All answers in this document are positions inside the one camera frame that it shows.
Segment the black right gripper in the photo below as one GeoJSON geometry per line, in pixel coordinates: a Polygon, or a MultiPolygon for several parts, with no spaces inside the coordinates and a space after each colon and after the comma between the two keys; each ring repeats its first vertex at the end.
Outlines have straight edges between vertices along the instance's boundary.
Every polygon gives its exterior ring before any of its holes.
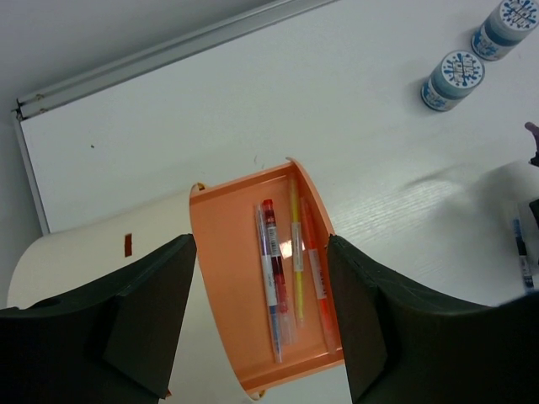
{"type": "Polygon", "coordinates": [[[517,200],[531,267],[538,269],[538,155],[519,166],[517,200]]]}

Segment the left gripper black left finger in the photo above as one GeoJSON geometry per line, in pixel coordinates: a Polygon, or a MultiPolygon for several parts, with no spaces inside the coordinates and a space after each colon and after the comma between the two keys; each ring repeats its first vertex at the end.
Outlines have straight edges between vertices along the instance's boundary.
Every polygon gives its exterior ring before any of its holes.
{"type": "Polygon", "coordinates": [[[2,402],[164,399],[196,253],[184,234],[76,289],[3,309],[2,402]]]}

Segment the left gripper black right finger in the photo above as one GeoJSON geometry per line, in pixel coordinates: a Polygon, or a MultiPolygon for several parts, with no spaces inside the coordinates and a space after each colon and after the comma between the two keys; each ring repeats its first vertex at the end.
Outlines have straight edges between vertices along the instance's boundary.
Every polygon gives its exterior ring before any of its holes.
{"type": "Polygon", "coordinates": [[[355,403],[535,403],[538,295],[482,306],[432,290],[328,240],[355,403]]]}

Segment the blue gel pen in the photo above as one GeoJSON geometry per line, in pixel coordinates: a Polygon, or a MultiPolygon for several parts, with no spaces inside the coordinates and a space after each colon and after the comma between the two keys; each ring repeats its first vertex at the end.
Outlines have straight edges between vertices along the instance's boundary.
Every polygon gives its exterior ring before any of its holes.
{"type": "Polygon", "coordinates": [[[518,264],[520,268],[524,291],[526,294],[530,294],[535,290],[535,285],[531,273],[526,243],[522,235],[520,218],[517,215],[512,219],[512,229],[518,252],[518,264]]]}

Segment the cream cabinet with legs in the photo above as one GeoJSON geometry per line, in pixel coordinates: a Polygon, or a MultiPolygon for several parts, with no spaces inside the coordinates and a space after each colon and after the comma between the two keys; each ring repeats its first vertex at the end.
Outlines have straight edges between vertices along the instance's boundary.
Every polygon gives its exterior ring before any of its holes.
{"type": "MultiPolygon", "coordinates": [[[[189,191],[33,242],[20,258],[8,289],[8,305],[27,308],[134,263],[166,242],[193,231],[189,191]]],[[[199,266],[189,287],[172,372],[170,403],[250,403],[221,340],[209,287],[199,266]]]]}

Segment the red gel pen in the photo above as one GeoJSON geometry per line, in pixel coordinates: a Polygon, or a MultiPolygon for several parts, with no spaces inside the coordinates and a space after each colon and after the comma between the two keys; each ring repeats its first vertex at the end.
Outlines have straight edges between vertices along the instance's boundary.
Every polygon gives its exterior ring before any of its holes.
{"type": "Polygon", "coordinates": [[[296,341],[295,320],[286,286],[286,277],[280,250],[279,235],[272,199],[265,199],[262,204],[264,225],[269,238],[272,270],[275,280],[278,312],[280,314],[280,333],[283,344],[291,345],[296,341]]]}

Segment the yellow pencil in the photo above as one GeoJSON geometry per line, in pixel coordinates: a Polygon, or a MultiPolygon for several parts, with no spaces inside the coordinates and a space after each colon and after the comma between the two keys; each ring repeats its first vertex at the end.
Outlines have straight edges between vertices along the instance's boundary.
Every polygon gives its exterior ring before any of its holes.
{"type": "Polygon", "coordinates": [[[299,194],[296,177],[289,179],[290,207],[291,207],[291,248],[294,272],[294,297],[296,309],[296,322],[298,327],[304,326],[304,298],[303,298],[303,251],[302,251],[302,225],[300,220],[299,194]]]}

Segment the orange drawer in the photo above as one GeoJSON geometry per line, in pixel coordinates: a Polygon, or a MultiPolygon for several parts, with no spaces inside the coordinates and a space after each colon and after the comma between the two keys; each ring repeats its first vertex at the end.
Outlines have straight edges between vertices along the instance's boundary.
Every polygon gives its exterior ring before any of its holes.
{"type": "Polygon", "coordinates": [[[242,388],[261,391],[344,362],[334,300],[328,276],[326,249],[333,226],[307,171],[296,160],[239,178],[202,188],[192,197],[194,237],[203,278],[221,340],[242,388]],[[303,298],[305,321],[296,322],[294,272],[291,248],[289,179],[294,175],[300,198],[307,200],[315,227],[315,240],[323,268],[329,311],[337,341],[336,354],[328,352],[320,321],[312,270],[302,225],[303,298]],[[255,206],[265,199],[274,203],[286,286],[295,320],[296,341],[283,344],[281,364],[275,362],[268,307],[264,294],[255,206]]]}

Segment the clear blue-cap pen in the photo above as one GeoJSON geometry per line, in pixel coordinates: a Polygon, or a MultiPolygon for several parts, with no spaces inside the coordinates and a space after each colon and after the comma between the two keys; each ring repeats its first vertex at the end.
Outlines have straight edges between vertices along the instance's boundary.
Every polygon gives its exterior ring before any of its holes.
{"type": "Polygon", "coordinates": [[[273,267],[269,250],[269,239],[264,225],[263,211],[260,205],[255,206],[255,220],[259,236],[259,252],[264,281],[264,294],[269,313],[270,335],[273,343],[275,362],[277,364],[281,364],[283,358],[280,339],[278,298],[276,294],[273,267]]]}

